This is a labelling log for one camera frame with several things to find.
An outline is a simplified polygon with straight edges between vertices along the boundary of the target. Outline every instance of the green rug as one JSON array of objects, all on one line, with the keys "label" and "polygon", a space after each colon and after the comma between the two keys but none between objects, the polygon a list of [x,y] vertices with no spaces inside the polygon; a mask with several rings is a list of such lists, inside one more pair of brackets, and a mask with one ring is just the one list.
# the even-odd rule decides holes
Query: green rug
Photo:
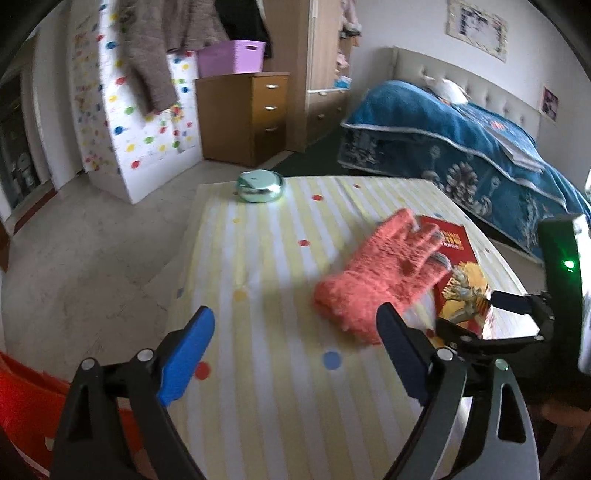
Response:
[{"label": "green rug", "polygon": [[305,152],[295,152],[277,164],[273,171],[284,177],[303,177],[308,175],[351,175],[351,171],[336,162],[341,137],[340,127]]}]

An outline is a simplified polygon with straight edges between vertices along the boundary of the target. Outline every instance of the tufted headboard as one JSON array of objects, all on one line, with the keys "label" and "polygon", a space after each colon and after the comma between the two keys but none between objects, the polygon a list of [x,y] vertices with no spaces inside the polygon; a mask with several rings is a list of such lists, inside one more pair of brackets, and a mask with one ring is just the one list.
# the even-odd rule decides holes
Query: tufted headboard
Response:
[{"label": "tufted headboard", "polygon": [[494,83],[451,63],[422,53],[397,47],[394,47],[392,52],[393,80],[403,80],[424,87],[423,75],[435,79],[449,79],[462,87],[475,104],[508,118],[520,125],[532,137],[538,137],[540,114],[537,110]]}]

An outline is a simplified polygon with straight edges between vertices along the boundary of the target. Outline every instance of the blue gripper pad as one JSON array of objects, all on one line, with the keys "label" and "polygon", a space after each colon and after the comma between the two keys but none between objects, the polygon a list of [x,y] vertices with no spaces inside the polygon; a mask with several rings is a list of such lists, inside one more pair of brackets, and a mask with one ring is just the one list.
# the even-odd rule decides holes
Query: blue gripper pad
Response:
[{"label": "blue gripper pad", "polygon": [[183,338],[162,366],[158,399],[165,407],[184,394],[215,329],[211,309],[200,307],[183,330]]}]

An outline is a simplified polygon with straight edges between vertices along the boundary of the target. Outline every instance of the glove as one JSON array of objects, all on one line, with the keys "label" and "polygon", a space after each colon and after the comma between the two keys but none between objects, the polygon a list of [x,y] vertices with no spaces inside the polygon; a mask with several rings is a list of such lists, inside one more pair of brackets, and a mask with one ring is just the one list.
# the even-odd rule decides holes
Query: glove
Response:
[{"label": "glove", "polygon": [[380,225],[355,252],[345,271],[322,279],[314,289],[318,313],[367,343],[380,344],[378,307],[390,302],[403,314],[451,270],[437,253],[439,227],[418,227],[413,213],[401,209]]}]

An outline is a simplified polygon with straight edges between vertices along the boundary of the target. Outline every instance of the picture frame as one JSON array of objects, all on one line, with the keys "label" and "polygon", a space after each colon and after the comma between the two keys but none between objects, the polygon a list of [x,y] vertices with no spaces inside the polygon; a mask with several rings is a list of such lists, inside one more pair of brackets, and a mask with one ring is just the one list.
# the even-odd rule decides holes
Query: picture frame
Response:
[{"label": "picture frame", "polygon": [[507,61],[507,23],[463,0],[450,0],[447,35]]},{"label": "picture frame", "polygon": [[546,118],[556,122],[558,115],[558,97],[546,86],[542,86],[542,98],[538,111]]}]

